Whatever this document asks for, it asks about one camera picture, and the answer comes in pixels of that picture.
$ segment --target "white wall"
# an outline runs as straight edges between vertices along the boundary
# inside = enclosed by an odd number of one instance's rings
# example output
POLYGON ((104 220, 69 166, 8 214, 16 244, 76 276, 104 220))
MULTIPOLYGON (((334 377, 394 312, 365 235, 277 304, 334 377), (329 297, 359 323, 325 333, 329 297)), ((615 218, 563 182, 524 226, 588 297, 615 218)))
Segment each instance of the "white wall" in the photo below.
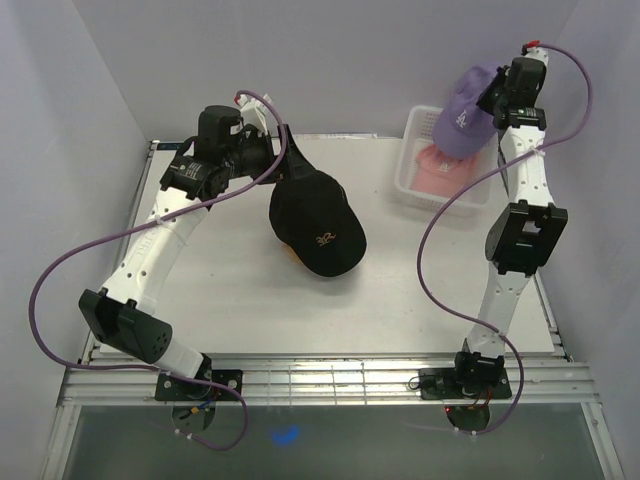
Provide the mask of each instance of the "white wall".
MULTIPOLYGON (((37 478, 63 369, 31 339, 27 300, 39 273, 81 242, 121 229, 146 142, 71 0, 0 1, 0 477, 37 478)), ((78 358, 77 308, 112 263, 85 253, 39 303, 53 349, 78 358)))
MULTIPOLYGON (((640 4, 582 0, 559 44, 586 64, 595 103, 584 133, 549 150, 549 183, 569 223, 544 282, 562 338, 588 360, 627 478, 640 478, 640 4)), ((552 58, 548 137, 582 115, 583 81, 552 58)))
POLYGON ((148 139, 193 133, 238 88, 297 132, 401 136, 472 62, 558 38, 577 0, 74 0, 148 139))

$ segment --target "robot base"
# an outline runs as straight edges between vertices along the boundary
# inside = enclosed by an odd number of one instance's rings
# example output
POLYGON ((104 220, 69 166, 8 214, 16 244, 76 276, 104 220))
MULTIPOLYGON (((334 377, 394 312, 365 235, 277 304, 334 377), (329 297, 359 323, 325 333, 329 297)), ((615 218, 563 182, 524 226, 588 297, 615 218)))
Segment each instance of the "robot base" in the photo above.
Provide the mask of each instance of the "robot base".
MULTIPOLYGON (((451 368, 423 368, 418 371, 420 381, 420 397, 423 400, 474 400, 487 398, 487 392, 464 392, 463 385, 455 376, 455 369, 451 368)), ((502 370, 498 384, 491 388, 492 399, 511 398, 511 386, 507 372, 502 370)))
MULTIPOLYGON (((242 375, 242 370, 211 370, 211 378, 207 380, 227 385, 242 394, 242 375)), ((234 395, 223 390, 180 382, 164 373, 158 375, 154 398, 159 402, 205 402, 213 397, 217 402, 238 401, 234 395)))

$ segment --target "metal frame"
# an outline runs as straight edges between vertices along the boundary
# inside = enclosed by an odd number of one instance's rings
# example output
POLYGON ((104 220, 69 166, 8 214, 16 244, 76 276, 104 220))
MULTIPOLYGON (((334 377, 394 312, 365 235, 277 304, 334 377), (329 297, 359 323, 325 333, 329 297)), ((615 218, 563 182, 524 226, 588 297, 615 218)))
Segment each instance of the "metal frame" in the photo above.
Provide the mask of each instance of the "metal frame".
MULTIPOLYGON (((128 226, 133 226, 151 159, 158 144, 157 141, 150 144, 128 226)), ((128 239, 123 240, 114 265, 120 263, 127 245, 128 239)), ((534 284, 555 350, 548 355, 529 355, 524 358, 525 388, 520 402, 581 404, 605 478, 624 478, 602 416, 600 397, 589 367, 585 363, 572 362, 567 356, 538 274, 534 277, 534 284)), ((113 365, 134 363, 136 360, 124 354, 101 354, 99 343, 90 334, 82 362, 113 365)), ((300 358, 225 355, 214 356, 214 363, 218 368, 244 370, 243 395, 249 406, 417 405, 442 402, 420 400, 419 394, 408 387, 409 380, 417 375, 420 368, 453 366, 453 356, 300 358)), ((511 382, 517 382, 518 369, 513 356, 509 354, 506 369, 511 382)), ((62 478, 83 406, 165 406, 166 403, 153 400, 156 376, 155 373, 146 371, 68 371, 61 388, 41 478, 62 478)), ((510 400, 495 400, 495 403, 509 402, 510 400)))

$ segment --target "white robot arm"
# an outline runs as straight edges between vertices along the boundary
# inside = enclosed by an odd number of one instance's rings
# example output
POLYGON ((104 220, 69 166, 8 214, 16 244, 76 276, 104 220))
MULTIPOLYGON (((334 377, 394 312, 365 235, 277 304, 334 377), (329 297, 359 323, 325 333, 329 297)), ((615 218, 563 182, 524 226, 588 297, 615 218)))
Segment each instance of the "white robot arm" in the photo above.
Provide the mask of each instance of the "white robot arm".
MULTIPOLYGON (((79 301, 99 341, 187 378, 207 378, 210 359, 174 338, 171 326, 153 314, 171 268, 208 210, 197 209, 166 221, 162 217, 217 197, 233 178, 255 179, 273 164, 271 137, 259 102, 243 98, 241 103, 242 110, 211 106, 201 113, 198 136, 181 145, 160 181, 147 218, 158 225, 134 239, 99 292, 85 290, 79 301), (191 146, 193 155, 186 155, 191 146)), ((294 157, 306 161, 290 135, 281 148, 286 149, 284 161, 263 183, 287 178, 294 157)))
POLYGON ((548 53, 523 47, 510 67, 498 69, 478 107, 493 115, 499 131, 500 158, 525 160, 508 172, 509 204, 490 229, 485 244, 489 261, 487 287, 478 319, 500 333, 476 324, 456 354, 453 369, 420 371, 423 398, 459 398, 492 392, 509 398, 502 336, 509 331, 520 296, 537 269, 546 264, 567 223, 567 211, 555 206, 547 184, 544 154, 546 118, 535 101, 547 71, 548 53))

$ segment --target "purple baseball cap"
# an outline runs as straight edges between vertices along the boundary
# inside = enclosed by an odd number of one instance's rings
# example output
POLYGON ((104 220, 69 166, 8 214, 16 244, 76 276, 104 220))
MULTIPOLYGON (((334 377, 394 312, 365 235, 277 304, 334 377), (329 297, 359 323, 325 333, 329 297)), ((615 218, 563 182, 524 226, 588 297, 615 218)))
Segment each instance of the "purple baseball cap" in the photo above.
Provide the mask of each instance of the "purple baseball cap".
POLYGON ((476 106, 482 92, 497 75, 500 65, 488 62, 471 67, 458 80, 453 97, 433 126, 433 143, 445 155, 469 158, 479 152, 497 132, 493 116, 476 106))

